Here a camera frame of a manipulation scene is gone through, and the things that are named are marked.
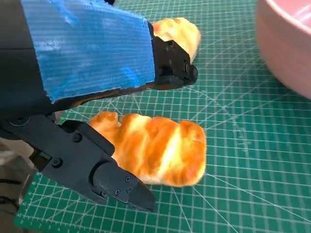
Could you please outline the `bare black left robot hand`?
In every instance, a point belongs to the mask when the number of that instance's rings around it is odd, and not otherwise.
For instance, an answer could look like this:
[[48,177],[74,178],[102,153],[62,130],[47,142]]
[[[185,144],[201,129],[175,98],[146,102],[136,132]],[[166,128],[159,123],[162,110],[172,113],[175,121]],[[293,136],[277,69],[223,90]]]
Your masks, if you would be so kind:
[[112,197],[151,212],[156,201],[112,159],[106,138],[83,122],[57,125],[55,113],[146,88],[181,88],[197,76],[176,42],[111,2],[0,3],[0,135],[28,143],[39,172],[96,203]]

